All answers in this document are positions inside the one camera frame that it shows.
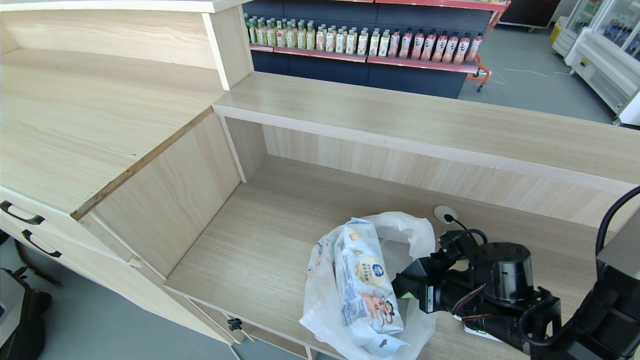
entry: cartoon illustration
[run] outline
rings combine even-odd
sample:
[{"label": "cartoon illustration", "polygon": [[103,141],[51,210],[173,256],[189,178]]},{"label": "cartoon illustration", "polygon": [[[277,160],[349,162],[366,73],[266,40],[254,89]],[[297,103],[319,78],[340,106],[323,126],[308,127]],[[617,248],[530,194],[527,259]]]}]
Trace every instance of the cartoon illustration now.
[{"label": "cartoon illustration", "polygon": [[362,300],[364,300],[367,310],[374,320],[380,321],[380,327],[384,327],[386,323],[394,323],[393,316],[396,315],[394,306],[387,301],[386,296],[377,296],[370,294],[362,294]]}]

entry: red shelf edge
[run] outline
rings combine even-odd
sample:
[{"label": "red shelf edge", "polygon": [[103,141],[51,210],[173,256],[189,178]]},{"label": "red shelf edge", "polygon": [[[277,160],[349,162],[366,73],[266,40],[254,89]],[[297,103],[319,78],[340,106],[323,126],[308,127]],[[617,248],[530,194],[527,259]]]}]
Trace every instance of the red shelf edge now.
[{"label": "red shelf edge", "polygon": [[342,61],[352,61],[355,63],[365,63],[367,62],[366,56],[359,55],[348,55],[348,54],[340,54],[340,53],[327,53],[326,51],[315,51],[315,50],[306,50],[306,49],[295,49],[290,47],[274,47],[274,53],[278,54],[290,54],[290,55],[300,55],[300,56],[309,56],[313,58],[324,58],[324,59],[335,59]]},{"label": "red shelf edge", "polygon": [[442,70],[451,72],[464,72],[466,74],[475,74],[478,71],[477,65],[455,65],[451,63],[434,63],[431,61],[420,61],[410,59],[397,59],[397,58],[381,58],[378,56],[369,56],[367,63],[383,64],[383,65],[395,65],[406,67],[417,67],[420,69]]},{"label": "red shelf edge", "polygon": [[401,4],[401,5],[422,5],[422,6],[442,6],[445,8],[463,8],[475,10],[489,10],[492,12],[503,12],[507,8],[507,1],[465,1],[465,0],[374,0],[376,3]]}]

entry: black cable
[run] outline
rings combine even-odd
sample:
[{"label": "black cable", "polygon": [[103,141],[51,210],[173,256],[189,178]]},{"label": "black cable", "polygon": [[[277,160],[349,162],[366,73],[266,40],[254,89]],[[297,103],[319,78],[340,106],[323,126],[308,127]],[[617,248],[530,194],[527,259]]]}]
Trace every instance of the black cable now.
[{"label": "black cable", "polygon": [[598,254],[604,248],[604,238],[607,236],[607,230],[609,229],[609,223],[611,223],[611,219],[616,214],[616,212],[622,207],[622,205],[626,204],[627,201],[631,200],[634,196],[640,193],[640,186],[637,186],[625,195],[622,195],[620,199],[613,203],[613,205],[609,208],[607,213],[602,218],[602,222],[600,223],[600,227],[598,228],[598,235],[596,236],[596,271],[598,273],[598,280],[602,278],[602,268],[604,264],[598,262]]},{"label": "black cable", "polygon": [[527,309],[524,313],[522,313],[522,315],[520,315],[520,319],[518,320],[518,333],[524,341],[530,343],[531,345],[536,345],[539,347],[547,347],[553,344],[558,339],[558,337],[560,337],[560,335],[562,335],[562,333],[564,333],[569,327],[563,326],[562,329],[560,329],[560,331],[553,334],[553,336],[551,336],[550,338],[546,338],[544,340],[534,340],[524,332],[524,326],[527,322],[527,318],[531,316],[531,314],[535,313],[538,310],[538,308],[547,305],[549,302],[552,302],[554,299],[554,297],[551,295],[551,292],[548,291],[547,289],[543,288],[542,286],[538,286],[538,289],[540,290],[541,296],[544,299],[541,302],[533,305],[532,307]]}]

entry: diaper package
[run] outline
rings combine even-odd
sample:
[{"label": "diaper package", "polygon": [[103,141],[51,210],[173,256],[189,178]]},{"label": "diaper package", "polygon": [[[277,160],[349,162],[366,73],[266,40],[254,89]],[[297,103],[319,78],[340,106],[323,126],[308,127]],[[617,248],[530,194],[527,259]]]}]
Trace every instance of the diaper package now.
[{"label": "diaper package", "polygon": [[354,344],[378,357],[395,354],[406,343],[390,335],[404,325],[373,223],[351,219],[333,251],[342,321]]}]

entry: wooden counter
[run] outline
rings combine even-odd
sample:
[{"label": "wooden counter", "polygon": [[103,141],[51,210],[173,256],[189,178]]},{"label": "wooden counter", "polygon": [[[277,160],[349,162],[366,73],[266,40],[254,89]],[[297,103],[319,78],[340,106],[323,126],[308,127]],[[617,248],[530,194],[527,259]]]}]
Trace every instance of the wooden counter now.
[{"label": "wooden counter", "polygon": [[66,214],[133,175],[223,93],[214,69],[67,51],[14,50],[1,75],[2,186]]},{"label": "wooden counter", "polygon": [[640,132],[537,111],[259,72],[214,110],[272,155],[591,227],[640,183]]}]

